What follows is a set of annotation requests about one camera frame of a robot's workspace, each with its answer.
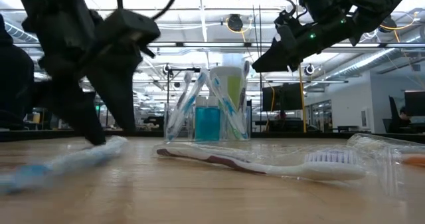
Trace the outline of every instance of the wooden table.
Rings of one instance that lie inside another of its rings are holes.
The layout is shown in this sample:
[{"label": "wooden table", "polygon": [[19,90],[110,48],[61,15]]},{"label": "wooden table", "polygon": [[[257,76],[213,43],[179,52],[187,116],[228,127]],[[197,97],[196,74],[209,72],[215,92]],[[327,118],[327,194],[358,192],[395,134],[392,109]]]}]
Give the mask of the wooden table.
[{"label": "wooden table", "polygon": [[[423,223],[425,178],[409,169],[406,200],[370,188],[240,173],[151,157],[159,138],[130,138],[119,159],[54,187],[0,196],[2,223]],[[344,140],[253,140],[260,144],[340,144]],[[81,139],[0,144],[2,171],[89,146]]]}]

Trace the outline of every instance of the yellow pole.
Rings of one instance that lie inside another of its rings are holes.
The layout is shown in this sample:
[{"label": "yellow pole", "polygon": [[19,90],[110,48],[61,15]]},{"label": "yellow pole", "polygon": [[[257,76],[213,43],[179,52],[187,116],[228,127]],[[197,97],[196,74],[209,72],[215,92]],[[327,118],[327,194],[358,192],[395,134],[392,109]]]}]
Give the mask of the yellow pole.
[{"label": "yellow pole", "polygon": [[305,126],[305,106],[304,106],[304,85],[303,85],[303,79],[302,79],[302,75],[301,75],[301,64],[299,64],[299,91],[301,92],[301,104],[303,106],[303,128],[304,128],[304,133],[307,132],[307,127]]}]

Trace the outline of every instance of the toothbrush bristles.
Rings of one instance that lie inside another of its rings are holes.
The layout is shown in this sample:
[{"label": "toothbrush bristles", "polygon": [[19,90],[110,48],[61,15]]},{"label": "toothbrush bristles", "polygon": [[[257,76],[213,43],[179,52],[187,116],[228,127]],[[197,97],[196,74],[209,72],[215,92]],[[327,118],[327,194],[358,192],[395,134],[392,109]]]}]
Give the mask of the toothbrush bristles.
[{"label": "toothbrush bristles", "polygon": [[357,164],[357,156],[352,150],[327,150],[307,154],[304,162],[337,162]]}]

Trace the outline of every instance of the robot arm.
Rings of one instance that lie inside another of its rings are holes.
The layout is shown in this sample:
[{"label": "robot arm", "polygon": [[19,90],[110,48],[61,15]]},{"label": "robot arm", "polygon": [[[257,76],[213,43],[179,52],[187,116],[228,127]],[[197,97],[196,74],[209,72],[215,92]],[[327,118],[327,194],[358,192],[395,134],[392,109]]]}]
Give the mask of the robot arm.
[{"label": "robot arm", "polygon": [[[371,32],[387,18],[402,0],[299,0],[314,23],[301,25],[283,11],[276,19],[280,41],[252,67],[256,72],[295,71],[304,58],[319,54],[335,43],[349,39],[355,46],[363,33]],[[357,10],[349,14],[355,5]]]},{"label": "robot arm", "polygon": [[78,81],[87,77],[118,125],[135,130],[132,78],[141,51],[160,36],[153,19],[125,9],[105,20],[84,0],[21,0],[26,32],[36,33],[44,51],[40,67],[51,80],[36,83],[35,102],[82,132],[93,144],[105,137],[93,100]]}]

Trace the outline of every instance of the white toothbrush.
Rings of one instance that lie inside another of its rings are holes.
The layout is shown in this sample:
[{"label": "white toothbrush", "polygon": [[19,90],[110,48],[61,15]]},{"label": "white toothbrush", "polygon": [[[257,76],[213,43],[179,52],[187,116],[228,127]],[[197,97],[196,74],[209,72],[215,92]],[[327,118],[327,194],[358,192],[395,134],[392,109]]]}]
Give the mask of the white toothbrush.
[{"label": "white toothbrush", "polygon": [[177,101],[177,105],[174,107],[173,112],[170,115],[170,119],[167,121],[167,128],[170,128],[176,121],[176,118],[178,117],[178,113],[180,112],[181,104],[183,103],[184,99],[186,98],[187,90],[189,89],[189,85],[192,81],[193,72],[186,72],[184,81],[185,81],[185,89],[183,90],[183,93],[180,95],[179,101]]},{"label": "white toothbrush", "polygon": [[173,141],[179,134],[181,126],[183,125],[183,122],[185,121],[185,118],[187,117],[187,114],[189,113],[189,109],[191,108],[192,104],[195,102],[196,97],[198,96],[199,92],[201,91],[202,86],[204,86],[205,82],[208,78],[208,70],[205,68],[202,68],[198,79],[195,81],[192,90],[190,91],[189,95],[187,96],[187,99],[182,103],[181,108],[179,109],[177,113],[177,117],[175,118],[174,123],[169,123],[170,125],[167,125],[166,130],[166,138],[168,142]]},{"label": "white toothbrush", "polygon": [[160,156],[189,158],[210,164],[222,164],[238,171],[276,176],[302,177],[315,181],[348,181],[362,179],[366,171],[351,150],[323,150],[307,154],[298,166],[269,166],[223,154],[214,154],[191,146],[159,146]]},{"label": "white toothbrush", "polygon": [[250,63],[248,61],[244,64],[244,80],[242,83],[242,90],[240,91],[240,104],[239,104],[239,112],[242,114],[245,113],[245,106],[246,106],[246,86],[248,82],[246,81],[246,77],[248,77],[248,74],[250,72]]},{"label": "white toothbrush", "polygon": [[242,123],[242,117],[238,115],[237,109],[234,107],[228,94],[222,91],[220,79],[218,78],[218,76],[216,74],[210,76],[210,82],[211,83],[207,84],[214,93],[214,95],[218,98],[218,100],[220,100],[220,102],[225,107],[224,112],[228,117],[228,121],[235,137],[243,140],[248,139],[248,134],[246,133],[245,125]]}]

